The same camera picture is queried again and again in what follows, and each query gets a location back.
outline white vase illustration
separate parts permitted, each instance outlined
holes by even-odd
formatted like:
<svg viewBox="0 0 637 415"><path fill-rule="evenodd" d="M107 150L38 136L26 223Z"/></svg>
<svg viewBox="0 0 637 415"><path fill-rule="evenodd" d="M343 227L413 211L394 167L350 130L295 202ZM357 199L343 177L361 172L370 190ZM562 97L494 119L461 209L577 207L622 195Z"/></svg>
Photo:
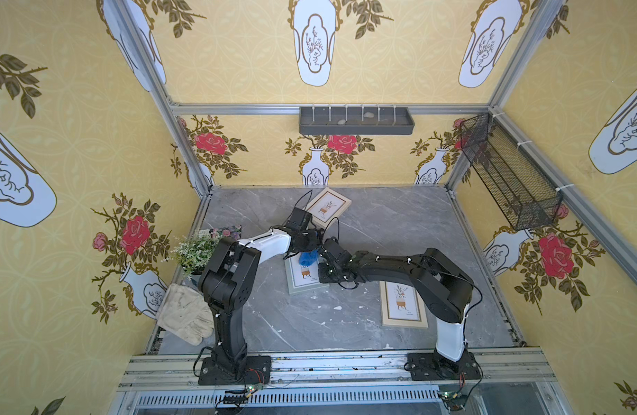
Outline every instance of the white vase illustration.
<svg viewBox="0 0 637 415"><path fill-rule="evenodd" d="M443 156L448 151L450 151L450 149L436 149L434 158L423 164L417 171L417 178L415 179L416 185L429 185L439 182L447 170Z"/></svg>
<svg viewBox="0 0 637 415"><path fill-rule="evenodd" d="M295 60L305 84L322 86L330 77L337 10L330 0L298 0L293 10Z"/></svg>
<svg viewBox="0 0 637 415"><path fill-rule="evenodd" d="M495 277L519 261L521 245L533 236L526 229L515 233L503 231L484 249L484 259Z"/></svg>
<svg viewBox="0 0 637 415"><path fill-rule="evenodd" d="M53 212L56 203L48 183L0 132L0 219L33 227Z"/></svg>
<svg viewBox="0 0 637 415"><path fill-rule="evenodd" d="M589 156L605 174L619 172L637 161L637 89L597 134Z"/></svg>
<svg viewBox="0 0 637 415"><path fill-rule="evenodd" d="M466 87L480 86L487 79L524 15L519 0L489 1L480 5L459 71L459 83Z"/></svg>
<svg viewBox="0 0 637 415"><path fill-rule="evenodd" d="M148 317L156 319L157 311L162 305L168 288L162 279L152 270L137 274L130 262L127 270L120 277L120 282L123 281L131 286L134 307Z"/></svg>
<svg viewBox="0 0 637 415"><path fill-rule="evenodd" d="M120 52L124 56L125 61L127 61L127 65L129 65L131 71L134 73L141 86L146 91L150 91L152 89L152 85L150 85L148 79L143 75L143 72L141 72L143 62L138 62L138 59L136 59L136 57L131 53L131 51L134 49L134 44L131 42L131 40L122 35L122 28L120 27L120 23L116 18L116 1L117 0L103 0L104 3L100 11L102 12L102 16L106 21L111 36L113 36L113 38L115 39L115 42L120 48ZM157 75L159 76L162 83L165 84L166 74L164 72L164 65L162 64L162 59L160 58L159 51L157 50L157 44L154 41L154 36L152 35L152 30L150 30L149 28L146 16L143 14L141 8L132 0L124 0L124 4L127 6L127 9L129 9L132 17L134 18L136 28L138 29L138 34L143 42L143 45L145 46L146 52L154 63L155 72L157 72Z"/></svg>
<svg viewBox="0 0 637 415"><path fill-rule="evenodd" d="M309 149L312 158L302 166L302 184L305 186L327 186L330 168L320 159L323 149Z"/></svg>

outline metal grille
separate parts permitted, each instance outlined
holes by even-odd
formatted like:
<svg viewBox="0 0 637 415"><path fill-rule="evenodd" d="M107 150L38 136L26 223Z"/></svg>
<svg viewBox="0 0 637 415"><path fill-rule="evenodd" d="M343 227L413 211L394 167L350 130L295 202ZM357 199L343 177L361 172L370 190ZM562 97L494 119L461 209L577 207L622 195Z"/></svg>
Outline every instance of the metal grille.
<svg viewBox="0 0 637 415"><path fill-rule="evenodd" d="M318 388L265 388L243 406L315 406L344 404L439 403L435 385L354 386ZM223 390L141 392L136 409L214 408Z"/></svg>
<svg viewBox="0 0 637 415"><path fill-rule="evenodd" d="M466 120L461 148L514 230L550 224L563 195L488 113Z"/></svg>

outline gray tray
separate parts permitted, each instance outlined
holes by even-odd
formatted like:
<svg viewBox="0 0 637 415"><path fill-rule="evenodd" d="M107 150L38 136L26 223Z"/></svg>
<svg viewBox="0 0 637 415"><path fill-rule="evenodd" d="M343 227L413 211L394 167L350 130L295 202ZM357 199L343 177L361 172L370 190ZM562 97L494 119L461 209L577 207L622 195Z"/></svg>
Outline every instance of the gray tray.
<svg viewBox="0 0 637 415"><path fill-rule="evenodd" d="M367 112L372 113L373 117L364 117L363 114ZM413 117L406 107L300 107L300 134L307 136L409 136L413 133L414 127Z"/></svg>

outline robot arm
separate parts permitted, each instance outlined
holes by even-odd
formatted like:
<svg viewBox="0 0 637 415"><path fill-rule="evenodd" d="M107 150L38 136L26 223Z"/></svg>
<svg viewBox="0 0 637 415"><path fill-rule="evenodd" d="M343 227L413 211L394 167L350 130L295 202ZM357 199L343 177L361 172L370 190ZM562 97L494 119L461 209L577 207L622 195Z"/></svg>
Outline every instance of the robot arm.
<svg viewBox="0 0 637 415"><path fill-rule="evenodd" d="M311 213L294 208L286 223L265 234L219 241L198 283L215 321L215 346L211 361L203 363L206 375L199 384L237 382L245 374L245 361L254 359L247 359L242 308L252 292L258 265L280 253L315 249L323 258L319 263L323 283L390 281L413 286L437 318L437 365L457 372L464 354L463 324L471 301L471 278L436 249L413 256L378 256L367 251L352 256L334 238L322 243L323 231L308 229L311 219Z"/></svg>

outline zip tie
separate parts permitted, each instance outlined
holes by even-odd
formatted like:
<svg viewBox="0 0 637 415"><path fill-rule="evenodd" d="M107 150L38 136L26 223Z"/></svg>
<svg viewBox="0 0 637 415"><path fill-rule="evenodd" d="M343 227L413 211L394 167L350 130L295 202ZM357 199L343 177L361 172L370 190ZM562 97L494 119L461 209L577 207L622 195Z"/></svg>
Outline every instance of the zip tie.
<svg viewBox="0 0 637 415"><path fill-rule="evenodd" d="M556 187L556 191L560 192L561 190L563 190L565 187L572 187L574 186L574 183L570 183L569 185L565 185L565 186L561 186L561 187Z"/></svg>

